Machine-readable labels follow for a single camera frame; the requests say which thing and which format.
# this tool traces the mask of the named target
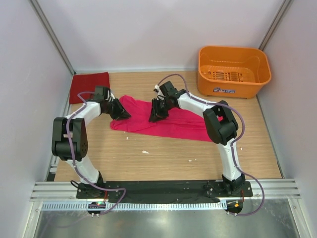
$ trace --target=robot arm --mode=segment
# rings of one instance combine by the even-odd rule
[[[114,97],[110,89],[97,86],[94,98],[78,110],[70,121],[70,131],[75,150],[76,168],[86,179],[97,186],[104,187],[104,180],[101,173],[91,163],[88,152],[88,140],[86,126],[102,113],[109,114],[112,119],[127,119],[130,114],[123,108],[118,99]],[[73,167],[70,152],[66,123],[71,115],[64,118],[55,118],[53,122],[52,152]]]
[[[149,121],[155,122],[168,117],[168,110],[180,108],[191,111],[204,118],[207,133],[210,139],[217,144],[223,165],[222,178],[224,187],[229,194],[240,191],[245,182],[244,174],[236,168],[231,153],[232,141],[237,136],[238,124],[230,109],[221,106],[209,105],[215,102],[209,102],[199,98],[195,101],[196,96],[185,90],[177,91],[170,81],[162,86],[155,87],[158,96],[152,99],[152,111]],[[232,144],[234,156],[239,167],[236,143]]]

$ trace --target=pink cloth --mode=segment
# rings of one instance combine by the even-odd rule
[[[149,122],[152,104],[135,100],[130,96],[120,99],[125,110],[131,115],[126,120],[113,120],[110,128],[127,132],[156,135],[172,138],[211,141],[208,137],[204,119],[190,111],[173,108],[168,118]]]

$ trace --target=white backdrop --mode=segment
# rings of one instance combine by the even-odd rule
[[[191,69],[205,45],[258,47],[282,0],[38,0],[75,71]]]
[[[271,82],[259,100],[282,171],[317,221],[317,1],[294,1],[265,52]]]
[[[35,181],[51,158],[71,75],[26,0],[0,7],[0,231],[21,238]]]

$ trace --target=wooden table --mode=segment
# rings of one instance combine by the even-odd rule
[[[110,85],[118,98],[129,95],[150,102],[155,97],[154,86],[171,73],[174,72],[111,73]],[[224,99],[241,113],[246,124],[245,134],[237,142],[242,169],[259,179],[281,178],[257,99],[204,97],[197,90],[196,72],[178,73],[186,78],[189,91],[194,95],[216,102]],[[178,90],[184,88],[180,78],[173,76],[170,80]],[[110,121],[109,115],[101,115],[87,127],[88,155],[94,166],[102,173],[104,180],[221,178],[222,164],[215,144],[114,131],[109,127]],[[73,169],[60,161],[55,181],[71,179],[79,180]]]

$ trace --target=orange bin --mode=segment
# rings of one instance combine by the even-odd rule
[[[199,51],[201,94],[252,98],[271,80],[267,57],[256,48],[206,46]]]

